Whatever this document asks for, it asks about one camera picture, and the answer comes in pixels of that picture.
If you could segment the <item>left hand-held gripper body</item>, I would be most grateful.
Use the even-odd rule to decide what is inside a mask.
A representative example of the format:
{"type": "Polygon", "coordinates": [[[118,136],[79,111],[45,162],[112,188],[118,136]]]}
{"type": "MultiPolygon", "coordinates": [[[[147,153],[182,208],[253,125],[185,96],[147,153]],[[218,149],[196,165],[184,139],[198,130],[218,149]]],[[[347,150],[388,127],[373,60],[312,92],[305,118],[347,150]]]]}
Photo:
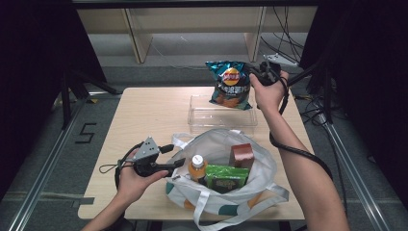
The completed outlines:
{"type": "Polygon", "coordinates": [[[135,172],[142,177],[150,176],[157,171],[156,160],[160,149],[152,137],[148,137],[133,157],[135,172]]]}

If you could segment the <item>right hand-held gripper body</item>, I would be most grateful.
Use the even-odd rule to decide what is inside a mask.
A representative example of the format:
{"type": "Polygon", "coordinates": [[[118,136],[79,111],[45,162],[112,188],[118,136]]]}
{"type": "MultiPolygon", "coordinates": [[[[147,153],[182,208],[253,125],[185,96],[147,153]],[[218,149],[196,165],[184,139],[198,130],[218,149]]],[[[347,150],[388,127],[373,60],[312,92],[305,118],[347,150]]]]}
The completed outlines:
{"type": "Polygon", "coordinates": [[[265,55],[264,60],[259,64],[259,81],[264,86],[270,86],[280,79],[282,67],[297,66],[297,62],[290,61],[278,53],[265,55]]]}

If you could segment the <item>orange drink bottle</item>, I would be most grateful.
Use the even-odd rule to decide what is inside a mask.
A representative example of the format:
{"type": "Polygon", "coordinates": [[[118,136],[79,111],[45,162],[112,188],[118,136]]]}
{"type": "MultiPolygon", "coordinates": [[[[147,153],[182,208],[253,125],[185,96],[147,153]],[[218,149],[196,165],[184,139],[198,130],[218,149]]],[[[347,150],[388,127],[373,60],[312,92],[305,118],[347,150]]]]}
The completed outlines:
{"type": "Polygon", "coordinates": [[[192,181],[201,185],[206,185],[207,162],[201,155],[194,155],[189,163],[189,174],[192,181]]]}

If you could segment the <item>blue chip bag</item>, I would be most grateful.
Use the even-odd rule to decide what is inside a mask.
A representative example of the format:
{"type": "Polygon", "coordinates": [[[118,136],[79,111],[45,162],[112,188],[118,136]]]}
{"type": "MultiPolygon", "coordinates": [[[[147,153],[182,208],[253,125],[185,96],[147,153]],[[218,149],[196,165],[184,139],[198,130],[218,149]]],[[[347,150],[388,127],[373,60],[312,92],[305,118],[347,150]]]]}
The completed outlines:
{"type": "Polygon", "coordinates": [[[206,62],[213,74],[215,89],[210,103],[226,108],[249,110],[250,80],[245,63],[237,61],[206,62]]]}

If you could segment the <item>clear plastic container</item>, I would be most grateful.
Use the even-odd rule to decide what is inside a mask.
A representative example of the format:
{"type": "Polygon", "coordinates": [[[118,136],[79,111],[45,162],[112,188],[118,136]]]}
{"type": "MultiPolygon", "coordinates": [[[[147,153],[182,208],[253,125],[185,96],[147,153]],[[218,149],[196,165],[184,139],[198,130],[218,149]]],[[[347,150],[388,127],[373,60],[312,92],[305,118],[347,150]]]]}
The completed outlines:
{"type": "Polygon", "coordinates": [[[211,129],[239,130],[252,136],[258,125],[253,109],[246,111],[227,108],[209,102],[209,95],[192,95],[190,99],[188,124],[193,134],[211,129]]]}

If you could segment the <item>white canvas tote bag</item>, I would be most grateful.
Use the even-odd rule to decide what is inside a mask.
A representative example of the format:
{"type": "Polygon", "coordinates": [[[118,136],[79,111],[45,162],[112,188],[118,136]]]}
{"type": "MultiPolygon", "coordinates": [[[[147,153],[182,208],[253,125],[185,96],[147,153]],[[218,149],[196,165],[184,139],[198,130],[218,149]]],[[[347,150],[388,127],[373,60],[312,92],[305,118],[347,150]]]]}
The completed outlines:
{"type": "Polygon", "coordinates": [[[236,130],[209,130],[188,142],[173,136],[180,150],[174,161],[185,158],[186,163],[166,179],[166,195],[180,207],[193,210],[193,221],[200,231],[218,231],[238,225],[265,209],[289,200],[289,191],[274,183],[276,162],[268,150],[236,130]],[[194,155],[201,155],[209,165],[230,166],[231,146],[250,143],[254,163],[246,184],[227,193],[213,191],[191,180],[189,163],[194,155]]]}

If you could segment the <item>green snack packet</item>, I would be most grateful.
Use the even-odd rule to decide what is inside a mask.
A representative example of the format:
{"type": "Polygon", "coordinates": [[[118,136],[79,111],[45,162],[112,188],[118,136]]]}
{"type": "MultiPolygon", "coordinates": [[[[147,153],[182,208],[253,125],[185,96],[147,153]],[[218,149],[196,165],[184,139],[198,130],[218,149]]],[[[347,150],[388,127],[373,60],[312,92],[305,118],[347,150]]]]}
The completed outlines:
{"type": "Polygon", "coordinates": [[[242,188],[249,175],[248,168],[207,165],[207,187],[218,193],[229,193],[242,188]]]}

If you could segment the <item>brown carton box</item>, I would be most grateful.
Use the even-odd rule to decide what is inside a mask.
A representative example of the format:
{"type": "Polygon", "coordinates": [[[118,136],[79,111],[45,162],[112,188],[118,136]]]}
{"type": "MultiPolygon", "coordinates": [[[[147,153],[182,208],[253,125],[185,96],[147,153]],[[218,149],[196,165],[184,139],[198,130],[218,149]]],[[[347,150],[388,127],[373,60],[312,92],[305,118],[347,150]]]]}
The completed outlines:
{"type": "Polygon", "coordinates": [[[231,146],[229,165],[251,169],[254,163],[254,153],[250,143],[231,146]]]}

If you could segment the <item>person's right hand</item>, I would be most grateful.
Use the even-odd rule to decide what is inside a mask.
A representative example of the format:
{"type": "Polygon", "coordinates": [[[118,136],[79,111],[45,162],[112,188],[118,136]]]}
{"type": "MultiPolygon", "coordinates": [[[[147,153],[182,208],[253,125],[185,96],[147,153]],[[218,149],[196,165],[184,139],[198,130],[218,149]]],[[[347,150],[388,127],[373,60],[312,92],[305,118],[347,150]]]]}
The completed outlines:
{"type": "Polygon", "coordinates": [[[254,74],[250,74],[250,83],[255,90],[255,100],[263,113],[278,113],[280,103],[286,92],[286,84],[289,79],[289,73],[280,71],[282,82],[270,86],[263,86],[254,74]]]}

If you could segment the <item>person's left hand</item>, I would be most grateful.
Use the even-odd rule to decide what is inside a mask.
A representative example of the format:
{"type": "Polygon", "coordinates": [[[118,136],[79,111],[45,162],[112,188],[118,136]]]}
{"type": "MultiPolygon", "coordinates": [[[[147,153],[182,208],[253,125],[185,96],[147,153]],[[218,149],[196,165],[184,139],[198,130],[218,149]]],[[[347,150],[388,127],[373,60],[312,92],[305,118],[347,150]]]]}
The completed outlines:
{"type": "Polygon", "coordinates": [[[134,171],[132,163],[125,162],[119,174],[119,185],[115,201],[120,206],[130,206],[141,198],[151,184],[165,178],[167,174],[167,170],[161,170],[150,176],[142,177],[134,171]]]}

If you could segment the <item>black metal stand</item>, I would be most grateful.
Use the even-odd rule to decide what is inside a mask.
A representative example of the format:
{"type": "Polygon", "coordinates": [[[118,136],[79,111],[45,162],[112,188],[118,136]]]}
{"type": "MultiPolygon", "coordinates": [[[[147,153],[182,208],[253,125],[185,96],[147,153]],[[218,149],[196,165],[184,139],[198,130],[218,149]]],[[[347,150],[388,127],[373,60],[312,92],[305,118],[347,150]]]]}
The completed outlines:
{"type": "Polygon", "coordinates": [[[307,91],[311,94],[318,92],[323,93],[323,113],[327,122],[329,124],[333,123],[331,115],[331,72],[329,67],[326,64],[321,64],[316,62],[308,68],[304,69],[299,74],[290,77],[288,81],[288,86],[291,87],[300,80],[311,75],[311,79],[307,86],[307,91]]]}
{"type": "Polygon", "coordinates": [[[107,83],[96,80],[88,74],[79,70],[68,70],[63,74],[61,78],[61,96],[63,101],[63,117],[65,129],[71,120],[71,107],[69,93],[73,92],[78,99],[85,99],[90,96],[89,91],[85,87],[85,83],[91,83],[92,85],[110,93],[113,95],[121,94],[121,91],[110,87],[107,83]]]}

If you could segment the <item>beige wooden desk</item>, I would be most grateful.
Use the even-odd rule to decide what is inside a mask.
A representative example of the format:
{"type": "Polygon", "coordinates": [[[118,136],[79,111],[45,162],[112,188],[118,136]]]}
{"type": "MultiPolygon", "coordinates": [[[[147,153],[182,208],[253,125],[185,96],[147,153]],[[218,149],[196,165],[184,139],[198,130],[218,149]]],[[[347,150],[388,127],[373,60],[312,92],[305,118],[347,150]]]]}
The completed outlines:
{"type": "Polygon", "coordinates": [[[262,33],[279,32],[283,22],[307,33],[315,7],[210,7],[80,10],[90,34],[127,34],[136,62],[142,64],[155,34],[242,33],[248,58],[256,60],[262,33]]]}

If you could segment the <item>black curtain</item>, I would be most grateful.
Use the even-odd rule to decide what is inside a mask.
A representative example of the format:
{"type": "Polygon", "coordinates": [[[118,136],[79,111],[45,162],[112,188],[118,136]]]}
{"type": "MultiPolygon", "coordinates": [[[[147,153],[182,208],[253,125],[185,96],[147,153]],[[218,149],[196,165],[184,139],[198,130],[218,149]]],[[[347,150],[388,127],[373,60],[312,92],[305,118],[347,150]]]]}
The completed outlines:
{"type": "Polygon", "coordinates": [[[408,0],[318,0],[301,66],[330,47],[344,110],[408,209],[408,0]]]}
{"type": "Polygon", "coordinates": [[[72,0],[0,0],[0,199],[71,69],[106,80],[72,0]]]}

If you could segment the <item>metal floor rail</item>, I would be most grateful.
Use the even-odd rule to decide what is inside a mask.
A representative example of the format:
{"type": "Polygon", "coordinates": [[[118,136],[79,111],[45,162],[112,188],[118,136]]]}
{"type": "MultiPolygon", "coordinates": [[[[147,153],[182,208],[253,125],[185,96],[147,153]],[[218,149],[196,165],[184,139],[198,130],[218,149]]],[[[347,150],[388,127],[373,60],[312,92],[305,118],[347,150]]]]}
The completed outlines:
{"type": "Polygon", "coordinates": [[[344,173],[347,175],[353,190],[357,194],[374,231],[390,231],[390,225],[386,221],[383,213],[375,201],[372,193],[364,182],[359,170],[353,163],[349,152],[336,130],[334,124],[325,115],[320,115],[319,120],[323,128],[327,131],[329,139],[333,142],[336,150],[336,157],[339,159],[344,173]]]}
{"type": "Polygon", "coordinates": [[[46,123],[0,204],[0,231],[77,231],[86,222],[85,196],[120,97],[96,92],[73,103],[62,127],[59,114],[46,123]]]}

